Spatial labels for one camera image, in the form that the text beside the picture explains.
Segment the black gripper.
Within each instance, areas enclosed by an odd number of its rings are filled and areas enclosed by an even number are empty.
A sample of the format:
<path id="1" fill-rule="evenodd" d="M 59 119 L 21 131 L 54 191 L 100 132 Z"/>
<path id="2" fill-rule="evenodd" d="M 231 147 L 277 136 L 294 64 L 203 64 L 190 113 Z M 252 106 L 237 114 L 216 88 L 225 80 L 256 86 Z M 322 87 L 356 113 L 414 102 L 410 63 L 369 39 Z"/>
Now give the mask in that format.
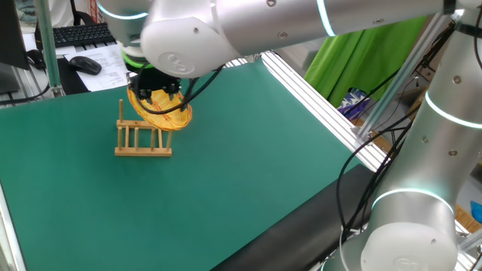
<path id="1" fill-rule="evenodd" d="M 167 75 L 155 68 L 138 71 L 137 75 L 130 78 L 130 102 L 138 100 L 152 102 L 152 90 L 165 90 L 166 109 L 182 104 L 180 109 L 187 110 L 188 106 L 183 104 L 184 97 L 180 92 L 180 82 L 179 78 Z"/>

